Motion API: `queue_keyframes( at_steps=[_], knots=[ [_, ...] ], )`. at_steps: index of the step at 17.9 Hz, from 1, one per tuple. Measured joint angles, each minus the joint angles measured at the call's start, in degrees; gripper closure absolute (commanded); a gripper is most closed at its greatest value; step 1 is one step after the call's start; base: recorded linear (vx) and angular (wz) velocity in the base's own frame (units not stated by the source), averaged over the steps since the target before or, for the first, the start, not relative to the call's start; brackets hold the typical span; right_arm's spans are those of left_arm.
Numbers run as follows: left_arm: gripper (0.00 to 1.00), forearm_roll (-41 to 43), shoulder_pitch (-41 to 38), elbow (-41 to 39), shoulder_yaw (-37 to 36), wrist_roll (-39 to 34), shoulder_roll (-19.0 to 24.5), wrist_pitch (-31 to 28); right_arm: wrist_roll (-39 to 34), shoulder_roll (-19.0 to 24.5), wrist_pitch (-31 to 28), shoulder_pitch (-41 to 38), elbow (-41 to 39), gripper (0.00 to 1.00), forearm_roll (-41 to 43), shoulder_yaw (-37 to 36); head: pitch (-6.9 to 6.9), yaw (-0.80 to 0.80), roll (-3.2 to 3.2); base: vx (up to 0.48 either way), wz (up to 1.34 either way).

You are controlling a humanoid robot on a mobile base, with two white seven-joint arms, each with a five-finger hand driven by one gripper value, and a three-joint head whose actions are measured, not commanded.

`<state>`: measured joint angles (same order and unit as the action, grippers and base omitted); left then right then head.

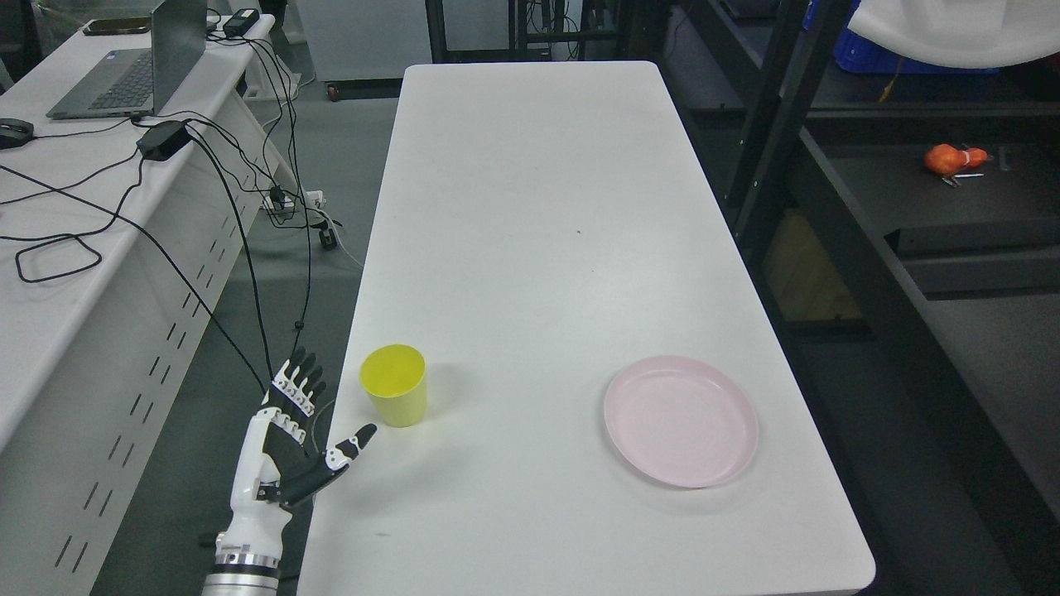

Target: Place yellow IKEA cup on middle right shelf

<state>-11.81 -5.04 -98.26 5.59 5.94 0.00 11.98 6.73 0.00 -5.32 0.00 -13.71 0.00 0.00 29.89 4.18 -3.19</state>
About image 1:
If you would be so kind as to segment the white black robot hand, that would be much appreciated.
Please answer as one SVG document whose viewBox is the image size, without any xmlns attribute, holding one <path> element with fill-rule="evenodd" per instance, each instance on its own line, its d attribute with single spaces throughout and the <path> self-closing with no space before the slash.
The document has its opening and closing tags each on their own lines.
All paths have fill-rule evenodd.
<svg viewBox="0 0 1060 596">
<path fill-rule="evenodd" d="M 277 566 L 296 506 L 344 474 L 378 431 L 366 424 L 339 444 L 310 454 L 308 431 L 325 389 L 322 374 L 314 353 L 295 348 L 251 416 L 229 498 L 234 516 L 217 539 L 220 565 Z"/>
</svg>

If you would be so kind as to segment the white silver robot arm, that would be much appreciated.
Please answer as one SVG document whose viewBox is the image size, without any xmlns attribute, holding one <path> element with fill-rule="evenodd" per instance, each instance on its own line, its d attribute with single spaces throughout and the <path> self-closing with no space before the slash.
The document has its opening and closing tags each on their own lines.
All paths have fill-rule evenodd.
<svg viewBox="0 0 1060 596">
<path fill-rule="evenodd" d="M 201 595 L 277 595 L 281 559 L 252 553 L 249 546 L 217 551 Z"/>
</svg>

